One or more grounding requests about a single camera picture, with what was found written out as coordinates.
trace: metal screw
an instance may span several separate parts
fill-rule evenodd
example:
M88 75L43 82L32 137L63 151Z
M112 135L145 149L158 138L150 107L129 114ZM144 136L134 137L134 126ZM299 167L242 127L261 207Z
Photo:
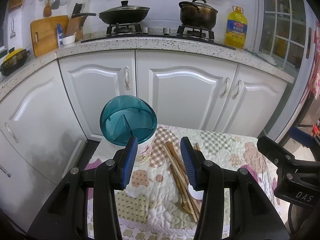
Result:
M240 168L239 171L243 175L247 175L248 174L248 170L246 168Z
M113 160L113 159L109 159L109 160L106 161L106 165L107 165L107 166L115 165L115 163L116 163L116 162L115 162L115 160Z
M293 179L292 174L291 173L287 173L287 178L290 179L290 180Z
M212 166L212 165L213 165L213 162L212 162L212 161L210 161L210 160L205 160L205 161L203 162L203 164L204 164L205 166L210 167L210 166Z
M71 174L77 174L79 172L79 168L78 167L74 167L70 170Z

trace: bottle label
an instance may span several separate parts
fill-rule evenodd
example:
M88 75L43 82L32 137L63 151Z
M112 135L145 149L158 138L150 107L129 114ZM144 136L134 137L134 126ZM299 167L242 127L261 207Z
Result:
M247 28L248 26L244 23L235 20L228 20L226 33L229 37L239 40L245 40L245 37L247 35Z

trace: black pot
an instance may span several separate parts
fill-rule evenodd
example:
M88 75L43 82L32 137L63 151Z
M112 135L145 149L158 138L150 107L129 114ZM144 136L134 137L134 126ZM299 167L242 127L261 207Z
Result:
M218 11L207 5L206 0L183 1L179 3L181 8L180 21L183 25L204 27L211 30L216 25Z
M99 13L99 18L104 23L110 25L138 23L141 22L147 16L149 10L149 7L131 6L128 5L128 1L121 1L121 6L111 8L109 10ZM96 13L79 13L73 14L71 18L84 16L80 23L80 26L83 26L83 23L87 16L96 15Z

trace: pot handle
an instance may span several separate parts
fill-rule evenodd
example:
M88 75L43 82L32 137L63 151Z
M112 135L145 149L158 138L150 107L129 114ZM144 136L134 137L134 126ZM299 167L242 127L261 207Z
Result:
M81 16L97 16L97 14L96 13L77 13L77 14L71 15L71 19L81 17Z
M180 2L179 3L179 7L181 8L181 11L183 11L183 5L184 4L188 4L188 5L192 5L193 7L196 7L197 8L197 11L200 12L200 8L198 6L196 6L194 3L192 2Z
M202 1L202 2L204 2L204 3L207 3L206 0L192 0L192 2L195 2L195 1Z

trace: cabinet handle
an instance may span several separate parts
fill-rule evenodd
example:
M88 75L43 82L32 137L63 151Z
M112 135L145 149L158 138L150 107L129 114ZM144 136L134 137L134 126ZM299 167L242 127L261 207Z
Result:
M241 89L241 83L242 83L242 81L241 81L241 79L239 79L239 81L238 81L238 91L237 91L237 93L232 97L232 99L236 99L236 97L239 95L240 89Z
M12 138L16 141L16 143L18 143L18 138L14 135L13 131L10 129L9 125L7 122L4 123L4 126L7 128L8 132L10 133L10 135L12 136Z
M224 92L220 95L221 98L223 98L223 97L226 95L226 93L228 92L228 89L229 89L229 80L230 80L230 78L227 77L227 78L226 78L226 88L224 89Z
M127 86L127 90L130 89L129 85L129 68L125 67L125 78L124 78L125 85Z
M6 169L5 169L3 166L1 166L1 165L0 165L0 170L3 171L4 174L7 175L8 178L11 178L11 174L8 173L8 172L6 171Z

